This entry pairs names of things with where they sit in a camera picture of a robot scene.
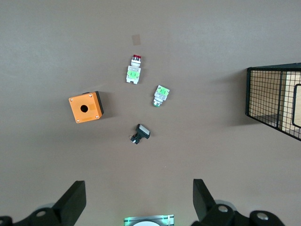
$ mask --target tape piece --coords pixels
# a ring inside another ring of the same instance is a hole
[[[133,45],[141,45],[141,40],[140,40],[140,35],[139,34],[134,34],[132,35],[132,40],[133,40]]]

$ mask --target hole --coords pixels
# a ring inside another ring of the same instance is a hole
[[[88,111],[88,107],[86,105],[82,105],[80,107],[80,109],[81,109],[82,112],[87,112]]]
[[[42,217],[42,216],[44,216],[46,214],[46,212],[45,211],[40,211],[40,212],[38,212],[37,213],[37,217]]]

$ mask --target green contact block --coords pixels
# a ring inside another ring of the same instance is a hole
[[[134,72],[134,71],[128,71],[127,75],[131,79],[137,79],[140,76],[139,72]]]
[[[169,94],[169,89],[166,89],[163,86],[159,86],[157,92],[164,96],[167,96]]]

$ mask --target black metal frame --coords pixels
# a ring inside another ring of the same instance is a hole
[[[301,84],[295,85],[293,90],[293,117],[292,117],[292,124],[301,129],[301,125],[295,124],[295,109],[296,109],[296,97],[297,97],[297,88],[298,86],[301,87]]]
[[[251,71],[270,71],[270,72],[280,72],[280,84],[279,84],[279,97],[278,97],[278,110],[277,110],[277,124],[276,126],[272,126],[260,119],[257,119],[255,117],[252,117],[250,115],[250,94],[251,94]],[[270,65],[270,66],[260,66],[260,67],[249,67],[247,69],[247,82],[246,82],[246,116],[259,121],[267,126],[270,126],[286,135],[289,135],[290,137],[293,137],[299,141],[301,141],[301,136],[296,137],[293,134],[290,134],[288,132],[285,132],[279,128],[279,116],[280,116],[280,102],[281,102],[281,95],[282,95],[282,82],[283,82],[283,72],[301,72],[301,63],[294,63],[294,64],[285,64],[285,65]],[[294,103],[293,103],[293,112],[292,116],[294,117],[294,107],[295,107],[295,94],[294,94]]]
[[[2,216],[0,226],[73,226],[85,207],[85,182],[75,181],[52,208],[36,210],[16,223],[11,217]]]
[[[255,210],[248,218],[227,205],[216,204],[202,179],[193,180],[193,205],[199,221],[191,226],[285,226],[271,212]]]

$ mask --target wire mesh cage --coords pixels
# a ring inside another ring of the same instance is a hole
[[[248,68],[246,115],[301,141],[301,63]]]

